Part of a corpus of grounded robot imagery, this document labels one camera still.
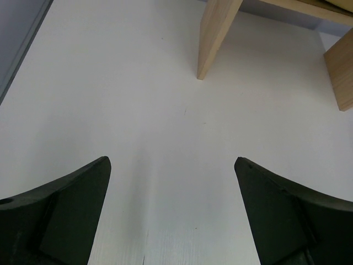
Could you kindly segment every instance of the shelf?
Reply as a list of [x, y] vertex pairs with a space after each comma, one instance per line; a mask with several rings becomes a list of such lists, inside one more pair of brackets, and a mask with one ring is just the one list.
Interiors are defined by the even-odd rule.
[[[353, 13], [322, 0], [260, 1], [353, 27]], [[200, 25], [198, 79], [205, 78], [242, 2], [243, 0], [208, 0]], [[353, 61], [353, 30], [350, 30], [347, 36], [339, 40], [335, 46], [339, 48], [328, 51], [325, 54], [325, 60], [335, 93], [339, 87], [340, 93], [342, 94], [341, 91], [344, 91], [343, 94], [346, 95], [340, 96], [339, 108], [347, 110], [349, 107], [353, 107], [353, 75], [351, 74], [353, 73], [353, 63], [350, 63]], [[343, 68], [344, 71], [335, 70], [333, 72], [330, 67], [332, 62], [336, 68]]]

